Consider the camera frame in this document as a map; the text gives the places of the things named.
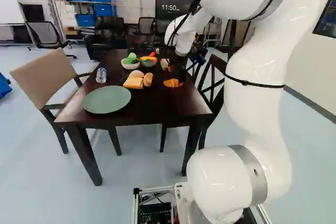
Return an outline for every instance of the robotic arm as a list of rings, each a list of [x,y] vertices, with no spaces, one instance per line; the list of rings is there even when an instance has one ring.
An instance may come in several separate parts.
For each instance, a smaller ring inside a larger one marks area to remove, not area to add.
[[[291,185],[291,162],[279,125],[286,65],[316,19],[320,0],[195,0],[172,21],[165,43],[186,55],[195,32],[214,15],[254,20],[253,38],[228,62],[225,106],[246,131],[243,145],[196,152],[187,166],[195,205],[211,223],[234,223],[242,210],[276,199]],[[196,10],[197,4],[202,7]]]

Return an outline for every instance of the chair leg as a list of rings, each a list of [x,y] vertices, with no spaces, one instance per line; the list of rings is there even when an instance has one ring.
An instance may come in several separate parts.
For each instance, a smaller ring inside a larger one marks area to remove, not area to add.
[[[167,134],[167,128],[164,125],[162,125],[160,152],[163,152],[164,142],[166,140],[166,134]]]
[[[121,148],[118,140],[118,135],[117,135],[117,130],[116,127],[112,128],[109,130],[109,134],[111,137],[112,144],[114,146],[115,152],[117,153],[118,156],[121,156]]]
[[[200,139],[199,142],[198,142],[198,149],[199,150],[204,149],[206,132],[207,132],[207,129],[202,130],[201,136],[199,137],[199,139]]]
[[[54,131],[56,133],[56,136],[58,138],[58,142],[59,142],[59,144],[62,148],[63,153],[68,154],[69,150],[68,150],[67,142],[65,141],[63,130],[60,129],[60,128],[56,128],[56,127],[53,127],[53,128],[54,128]]]
[[[48,122],[51,124],[52,128],[55,131],[55,134],[58,138],[58,142],[62,148],[62,151],[64,154],[67,154],[69,152],[67,142],[65,141],[64,137],[64,130],[58,127],[54,126],[54,120],[56,119],[55,116],[51,113],[50,110],[40,109],[40,112],[43,114],[43,116],[48,120]]]

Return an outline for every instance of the black strap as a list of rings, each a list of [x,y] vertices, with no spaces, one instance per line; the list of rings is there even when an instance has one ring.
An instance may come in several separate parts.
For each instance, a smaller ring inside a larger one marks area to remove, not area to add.
[[[244,81],[244,80],[239,80],[237,78],[234,78],[232,76],[229,76],[227,75],[226,73],[224,74],[225,77],[233,80],[233,81],[236,81],[236,82],[239,82],[241,83],[242,85],[244,86],[256,86],[256,87],[260,87],[260,88],[269,88],[269,89],[282,89],[285,85],[268,85],[268,84],[260,84],[260,83],[254,83],[254,82],[249,82],[249,81]]]

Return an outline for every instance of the window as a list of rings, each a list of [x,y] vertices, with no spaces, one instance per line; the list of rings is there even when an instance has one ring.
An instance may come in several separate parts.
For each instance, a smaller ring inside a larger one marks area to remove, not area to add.
[[[336,0],[328,0],[313,33],[336,38]]]

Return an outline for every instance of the dark wooden table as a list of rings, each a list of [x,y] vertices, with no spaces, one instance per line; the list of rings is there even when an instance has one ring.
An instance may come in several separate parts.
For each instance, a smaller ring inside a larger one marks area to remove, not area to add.
[[[145,50],[137,51],[138,57],[148,55]],[[164,52],[161,56],[173,54],[172,51]],[[97,68],[92,72],[87,81],[70,99],[66,107],[57,116],[55,124],[64,127],[93,183],[102,184],[102,177],[94,157],[86,128],[108,130],[117,154],[121,155],[116,126],[156,124],[189,125],[189,133],[184,153],[182,175],[186,173],[186,164],[195,152],[204,122],[212,116],[212,112],[193,85],[189,76],[180,88],[168,88],[163,85],[164,79],[169,79],[169,72],[163,71],[158,62],[155,67],[147,69],[140,67],[143,72],[154,74],[151,87],[144,86],[143,90],[130,89],[132,98],[130,103],[120,111],[106,115],[92,115],[82,107],[84,97],[91,91],[104,86],[122,86],[130,70],[121,66],[121,59],[128,56],[128,49],[111,51],[100,62],[98,67],[105,67],[108,72],[106,83],[96,82]],[[150,101],[151,107],[144,106]]]

